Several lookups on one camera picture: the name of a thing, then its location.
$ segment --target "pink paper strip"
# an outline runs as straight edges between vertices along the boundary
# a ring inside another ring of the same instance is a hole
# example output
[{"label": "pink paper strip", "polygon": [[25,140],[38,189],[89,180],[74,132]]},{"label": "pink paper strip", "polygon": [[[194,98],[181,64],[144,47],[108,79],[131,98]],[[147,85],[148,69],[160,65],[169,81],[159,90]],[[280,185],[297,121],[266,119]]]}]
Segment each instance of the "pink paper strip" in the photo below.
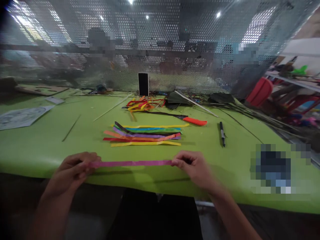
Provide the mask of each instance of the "pink paper strip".
[{"label": "pink paper strip", "polygon": [[91,162],[89,167],[126,167],[126,166],[163,166],[171,165],[171,160],[161,161],[125,161],[125,162]]}]

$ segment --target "plastic chair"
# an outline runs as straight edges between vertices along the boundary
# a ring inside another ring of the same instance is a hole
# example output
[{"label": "plastic chair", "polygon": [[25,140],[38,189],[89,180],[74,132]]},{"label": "plastic chair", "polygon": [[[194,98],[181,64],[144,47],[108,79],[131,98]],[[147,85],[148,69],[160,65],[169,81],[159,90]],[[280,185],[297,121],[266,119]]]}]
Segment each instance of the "plastic chair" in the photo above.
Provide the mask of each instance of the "plastic chair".
[{"label": "plastic chair", "polygon": [[291,99],[287,105],[289,106],[287,108],[287,112],[291,113],[293,110],[301,106],[302,104],[306,102],[314,101],[314,103],[305,109],[302,112],[299,112],[299,114],[306,114],[309,112],[312,108],[316,107],[318,104],[320,104],[320,96],[312,96],[312,95],[298,95],[295,98]]},{"label": "plastic chair", "polygon": [[275,78],[275,79],[273,80],[272,84],[273,84],[273,85],[278,85],[278,84],[281,84],[281,83],[283,83],[283,82],[284,82],[283,80],[281,80],[281,79],[279,79],[279,78]]},{"label": "plastic chair", "polygon": [[262,77],[246,98],[247,102],[249,102],[252,106],[259,107],[263,104],[265,100],[268,99],[273,90],[272,82]]}]

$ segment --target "purple paper strip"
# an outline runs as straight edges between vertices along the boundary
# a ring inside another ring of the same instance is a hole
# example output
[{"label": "purple paper strip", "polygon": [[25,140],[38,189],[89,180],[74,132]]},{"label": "purple paper strip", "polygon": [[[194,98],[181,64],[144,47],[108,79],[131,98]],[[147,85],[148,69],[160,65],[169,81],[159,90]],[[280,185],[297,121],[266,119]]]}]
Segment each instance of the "purple paper strip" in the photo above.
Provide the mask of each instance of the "purple paper strip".
[{"label": "purple paper strip", "polygon": [[[127,134],[127,133],[122,132],[121,130],[119,130],[116,127],[113,127],[113,130],[115,132],[121,134],[122,136],[126,136],[126,137],[148,137],[148,138],[162,138],[162,137],[165,137],[163,135]],[[170,138],[170,139],[181,139],[181,136]]]},{"label": "purple paper strip", "polygon": [[89,167],[99,168],[99,167],[126,167],[126,166],[163,166],[171,165],[171,160],[161,160],[161,161],[125,161],[125,162],[91,162]]}]

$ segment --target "metal mesh screen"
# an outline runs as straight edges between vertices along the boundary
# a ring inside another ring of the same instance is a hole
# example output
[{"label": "metal mesh screen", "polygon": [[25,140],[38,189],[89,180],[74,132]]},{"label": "metal mesh screen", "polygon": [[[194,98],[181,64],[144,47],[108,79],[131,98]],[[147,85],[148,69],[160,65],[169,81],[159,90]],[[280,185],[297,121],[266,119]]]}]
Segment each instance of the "metal mesh screen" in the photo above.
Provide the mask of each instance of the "metal mesh screen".
[{"label": "metal mesh screen", "polygon": [[320,0],[13,0],[1,77],[244,96]]}]

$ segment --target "yellow paper strip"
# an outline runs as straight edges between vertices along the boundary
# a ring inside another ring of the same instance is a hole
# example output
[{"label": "yellow paper strip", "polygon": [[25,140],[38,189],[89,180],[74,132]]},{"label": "yellow paper strip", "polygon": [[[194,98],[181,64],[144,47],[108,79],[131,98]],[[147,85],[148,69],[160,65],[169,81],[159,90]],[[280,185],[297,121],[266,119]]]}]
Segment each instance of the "yellow paper strip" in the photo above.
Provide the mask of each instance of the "yellow paper strip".
[{"label": "yellow paper strip", "polygon": [[141,109],[144,109],[144,107],[147,105],[147,103],[146,104],[144,104],[144,105],[142,105],[142,107],[141,107]]},{"label": "yellow paper strip", "polygon": [[134,116],[133,116],[133,114],[132,114],[132,111],[129,111],[129,112],[130,112],[130,115],[131,115],[131,117],[132,117],[132,121],[136,122],[136,121],[134,120]]},{"label": "yellow paper strip", "polygon": [[131,112],[139,112],[139,111],[144,111],[144,110],[143,109],[131,109],[129,111],[131,111]]},{"label": "yellow paper strip", "polygon": [[181,146],[181,143],[170,142],[170,141],[160,141],[160,142],[129,142],[129,143],[113,143],[111,147],[123,147],[129,145],[159,145],[159,144],[170,144]]},{"label": "yellow paper strip", "polygon": [[131,109],[138,107],[140,104],[141,104],[141,103],[138,103],[138,104],[136,104],[136,105],[133,105],[132,107],[129,107],[128,110],[130,111]]},{"label": "yellow paper strip", "polygon": [[170,127],[187,127],[189,123],[184,125],[166,125],[166,126],[152,126],[152,125],[139,125],[139,126],[127,126],[122,125],[124,128],[170,128]]}]

